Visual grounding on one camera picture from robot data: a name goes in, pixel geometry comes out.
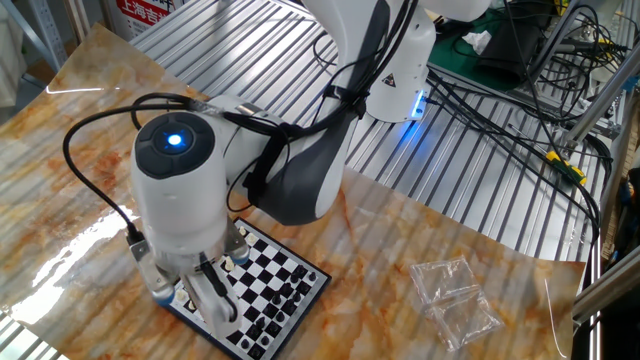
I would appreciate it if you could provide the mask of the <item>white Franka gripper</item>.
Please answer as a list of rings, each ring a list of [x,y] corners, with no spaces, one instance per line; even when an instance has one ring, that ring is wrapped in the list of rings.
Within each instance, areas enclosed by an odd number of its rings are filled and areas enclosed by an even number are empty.
[[[214,337],[228,337],[240,329],[242,311],[239,299],[219,266],[205,261],[181,278]]]

